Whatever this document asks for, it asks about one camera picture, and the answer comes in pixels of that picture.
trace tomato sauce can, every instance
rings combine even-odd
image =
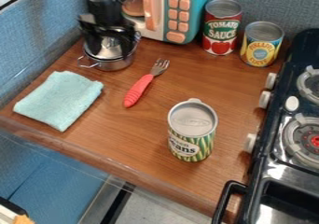
[[[271,65],[277,58],[284,31],[268,21],[255,21],[244,30],[241,49],[242,60],[255,67]]]
[[[202,47],[214,55],[234,51],[242,20],[242,7],[234,0],[212,0],[205,6]]]
[[[168,114],[168,145],[181,161],[202,161],[210,156],[218,123],[216,112],[199,99],[175,105]]]

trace white knob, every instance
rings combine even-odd
[[[266,79],[265,88],[272,90],[274,87],[274,83],[276,82],[277,74],[276,73],[269,73]]]
[[[299,99],[296,96],[289,96],[285,101],[284,107],[290,112],[296,111],[299,108]]]
[[[271,93],[269,91],[263,91],[259,97],[259,108],[267,108],[270,102]]]
[[[243,150],[247,153],[252,153],[257,136],[254,133],[249,133],[246,137],[246,142],[244,143]]]

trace orange button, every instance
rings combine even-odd
[[[169,9],[169,18],[170,19],[177,19],[177,10]]]
[[[176,32],[169,32],[166,35],[166,38],[170,41],[176,42],[176,43],[182,43],[185,41],[185,35],[179,34]]]
[[[169,0],[169,6],[172,8],[178,7],[178,0]]]
[[[181,11],[178,15],[178,19],[180,21],[188,21],[189,20],[189,13],[186,11]]]
[[[177,21],[169,20],[169,28],[172,30],[177,29]]]
[[[188,11],[190,8],[190,1],[189,0],[181,0],[179,2],[179,8],[182,10]]]
[[[188,31],[188,23],[179,22],[178,23],[178,31],[185,33]]]

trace yellow can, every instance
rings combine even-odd
[[[284,31],[268,21],[255,21],[244,31],[241,49],[242,60],[252,66],[265,67],[277,58],[284,38]]]

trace microwave keypad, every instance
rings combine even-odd
[[[177,19],[177,10],[169,9],[169,18],[170,19]]]
[[[181,0],[179,2],[179,8],[182,10],[188,11],[190,8],[190,1],[189,0]]]
[[[177,8],[178,7],[178,0],[169,0],[169,6],[171,8]]]
[[[186,33],[188,31],[188,23],[179,22],[178,23],[178,31],[182,33]]]
[[[169,21],[169,28],[171,30],[176,30],[177,29],[177,21],[170,20]]]
[[[168,11],[168,28],[173,31],[168,32],[166,38],[176,43],[183,43],[186,39],[184,33],[189,30],[187,22],[189,21],[190,1],[168,0],[168,4],[170,7]]]
[[[188,21],[189,20],[189,12],[180,11],[179,14],[178,14],[178,19],[180,21]]]

